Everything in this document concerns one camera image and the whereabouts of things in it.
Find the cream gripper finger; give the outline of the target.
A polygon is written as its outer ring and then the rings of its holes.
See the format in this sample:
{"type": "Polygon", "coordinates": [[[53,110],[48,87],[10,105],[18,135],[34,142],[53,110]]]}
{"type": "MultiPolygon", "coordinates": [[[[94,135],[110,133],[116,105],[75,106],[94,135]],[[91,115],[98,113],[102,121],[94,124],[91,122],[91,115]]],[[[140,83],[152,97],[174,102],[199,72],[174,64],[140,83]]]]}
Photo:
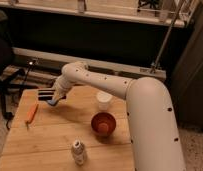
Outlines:
{"type": "Polygon", "coordinates": [[[60,100],[62,98],[61,93],[57,90],[55,90],[52,94],[52,99],[53,100],[60,100]]]}

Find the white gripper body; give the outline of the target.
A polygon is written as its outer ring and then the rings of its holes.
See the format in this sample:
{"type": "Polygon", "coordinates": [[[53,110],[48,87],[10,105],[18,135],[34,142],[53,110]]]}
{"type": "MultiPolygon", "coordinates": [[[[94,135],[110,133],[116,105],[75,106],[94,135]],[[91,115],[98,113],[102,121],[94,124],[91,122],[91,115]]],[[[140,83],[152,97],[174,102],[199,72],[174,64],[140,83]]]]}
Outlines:
{"type": "Polygon", "coordinates": [[[61,93],[61,96],[65,96],[74,86],[74,82],[66,79],[63,75],[59,76],[55,83],[54,89],[61,93]]]}

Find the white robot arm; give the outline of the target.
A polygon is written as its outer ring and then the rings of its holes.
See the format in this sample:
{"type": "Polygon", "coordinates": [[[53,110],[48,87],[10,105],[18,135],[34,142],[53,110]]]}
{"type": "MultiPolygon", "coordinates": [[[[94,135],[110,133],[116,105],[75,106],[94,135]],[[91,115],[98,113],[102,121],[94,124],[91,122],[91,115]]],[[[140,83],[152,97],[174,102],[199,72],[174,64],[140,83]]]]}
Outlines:
{"type": "Polygon", "coordinates": [[[106,75],[84,62],[62,67],[53,89],[57,103],[76,83],[87,84],[126,101],[136,171],[186,171],[171,96],[156,78],[106,75]]]}

